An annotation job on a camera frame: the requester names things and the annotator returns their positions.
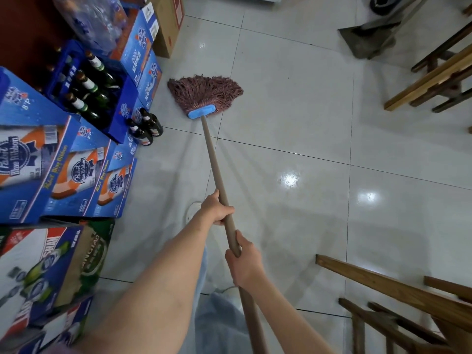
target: dustpan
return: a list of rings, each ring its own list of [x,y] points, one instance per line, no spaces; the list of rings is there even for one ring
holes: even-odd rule
[[[418,0],[408,0],[391,15],[382,17],[361,26],[339,29],[339,33],[357,59],[372,59],[387,48],[396,44],[395,35],[427,0],[421,0],[405,17],[403,11]]]

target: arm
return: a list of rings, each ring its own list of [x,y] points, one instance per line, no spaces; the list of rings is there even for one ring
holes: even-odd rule
[[[248,291],[254,298],[279,340],[285,354],[334,354],[325,340],[298,314],[264,272],[261,253],[252,242],[237,230],[236,238],[242,247],[239,258],[226,251],[235,285]]]
[[[177,353],[192,313],[193,295],[209,228],[234,212],[218,201],[219,191],[113,307],[95,332],[77,345],[84,354]]]

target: person's left hand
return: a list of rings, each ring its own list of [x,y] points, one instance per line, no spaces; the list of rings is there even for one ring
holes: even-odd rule
[[[201,212],[212,221],[214,225],[223,225],[222,221],[226,216],[233,214],[235,208],[233,206],[224,206],[220,203],[218,196],[220,190],[216,189],[211,195],[208,195],[204,202],[202,202]]]

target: mop head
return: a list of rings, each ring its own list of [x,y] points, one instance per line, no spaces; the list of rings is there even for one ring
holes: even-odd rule
[[[177,104],[185,114],[208,105],[214,105],[215,111],[222,112],[231,106],[233,100],[243,94],[242,88],[228,77],[194,77],[169,79],[167,86]]]

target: plastic wrapped water bottles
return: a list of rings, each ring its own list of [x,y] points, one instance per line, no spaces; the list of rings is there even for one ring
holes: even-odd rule
[[[110,52],[126,24],[119,0],[53,0],[57,10],[90,48]]]

